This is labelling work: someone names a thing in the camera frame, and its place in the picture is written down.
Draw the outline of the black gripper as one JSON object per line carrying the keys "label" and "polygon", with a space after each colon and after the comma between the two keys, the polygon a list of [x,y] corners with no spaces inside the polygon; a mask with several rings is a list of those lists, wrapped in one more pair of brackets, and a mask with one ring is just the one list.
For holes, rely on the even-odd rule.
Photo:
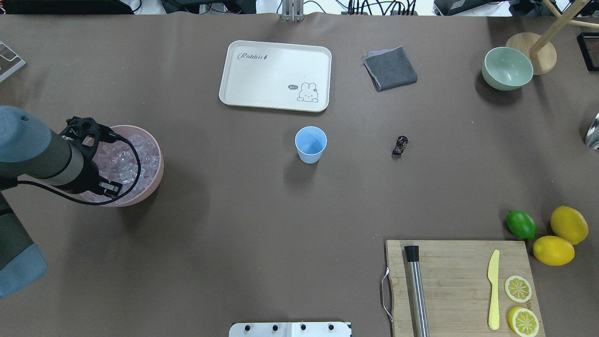
{"label": "black gripper", "polygon": [[85,142],[86,144],[83,140],[70,141],[70,145],[78,151],[78,154],[81,154],[83,159],[81,171],[70,183],[71,192],[72,194],[81,194],[90,191],[97,195],[103,195],[105,188],[101,186],[101,182],[105,182],[106,179],[99,175],[98,166],[93,161],[98,151],[99,141],[92,138]]}

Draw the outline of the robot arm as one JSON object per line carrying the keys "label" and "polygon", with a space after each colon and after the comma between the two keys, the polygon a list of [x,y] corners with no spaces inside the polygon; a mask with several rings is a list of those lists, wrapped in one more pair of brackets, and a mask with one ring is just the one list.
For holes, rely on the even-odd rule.
{"label": "robot arm", "polygon": [[[41,119],[26,111],[1,107],[1,177],[8,180],[28,175],[69,194],[86,191],[103,193],[98,167],[92,158],[97,145],[85,147],[82,140],[96,136],[99,127],[85,119],[87,128],[68,141],[53,132]],[[47,264],[5,198],[1,199],[0,295],[5,298],[35,282]]]}

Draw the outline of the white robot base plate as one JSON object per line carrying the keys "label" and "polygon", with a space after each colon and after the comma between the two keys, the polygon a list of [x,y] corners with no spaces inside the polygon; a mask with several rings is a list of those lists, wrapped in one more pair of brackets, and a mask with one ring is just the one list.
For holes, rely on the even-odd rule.
{"label": "white robot base plate", "polygon": [[348,322],[239,322],[229,337],[351,337]]}

